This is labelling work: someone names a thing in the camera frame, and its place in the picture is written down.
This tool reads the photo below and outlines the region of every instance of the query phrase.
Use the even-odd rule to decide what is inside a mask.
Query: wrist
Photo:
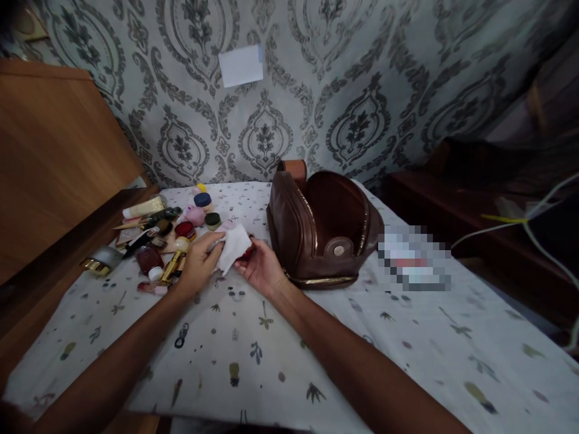
[[[174,294],[176,298],[179,298],[180,302],[188,303],[192,301],[197,293],[200,292],[200,289],[192,287],[191,285],[186,285],[183,281],[178,281],[174,285],[171,286],[169,290],[169,294]]]
[[[269,298],[269,302],[274,306],[280,306],[281,304],[294,304],[296,297],[299,297],[302,292],[289,281],[289,279],[284,279],[279,283],[277,288],[272,291]]]

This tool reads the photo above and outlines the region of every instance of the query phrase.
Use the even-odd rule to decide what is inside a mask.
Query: red jar
[[[197,232],[195,231],[195,226],[189,221],[184,221],[179,223],[175,228],[175,234],[177,236],[183,236],[189,241],[193,241],[197,237]]]

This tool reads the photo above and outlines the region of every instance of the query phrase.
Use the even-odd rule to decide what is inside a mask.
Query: green jar lid
[[[209,213],[205,216],[205,223],[208,226],[215,226],[221,223],[221,217],[219,217],[218,213]]]

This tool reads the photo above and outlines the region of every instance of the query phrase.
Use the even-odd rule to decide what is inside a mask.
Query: patterned bedsheet
[[[222,220],[241,222],[269,240],[269,183],[207,189]],[[364,192],[390,229],[409,232]],[[188,188],[163,194],[170,206],[192,203]],[[436,253],[432,244],[420,248]],[[445,263],[451,283],[444,292],[403,291],[380,262],[374,253],[347,289],[308,295],[472,432],[579,432],[579,365],[535,326],[452,258]],[[12,372],[4,398],[39,417],[157,302],[137,292],[142,280],[134,260],[106,278],[83,274]],[[317,433],[369,431],[295,331],[235,271],[212,277],[166,337],[126,406]]]

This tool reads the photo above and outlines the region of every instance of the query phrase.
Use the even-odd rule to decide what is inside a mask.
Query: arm
[[[145,365],[209,279],[224,233],[209,233],[190,246],[178,283],[95,360],[50,406],[33,433],[100,433],[122,408]]]
[[[265,242],[253,243],[254,255],[236,268],[294,327],[370,429],[469,433],[395,363],[291,284]]]

